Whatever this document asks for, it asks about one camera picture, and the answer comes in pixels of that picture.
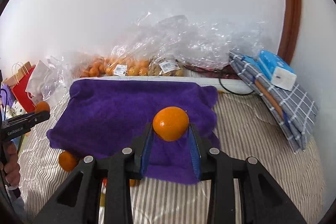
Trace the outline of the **left hand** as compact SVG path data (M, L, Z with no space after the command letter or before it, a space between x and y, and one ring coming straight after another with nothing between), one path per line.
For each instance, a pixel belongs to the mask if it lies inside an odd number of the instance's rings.
M18 164L18 154L15 144L10 141L4 144L6 155L8 156L7 163L3 169L6 173L5 179L11 186L18 186L20 182L20 166Z

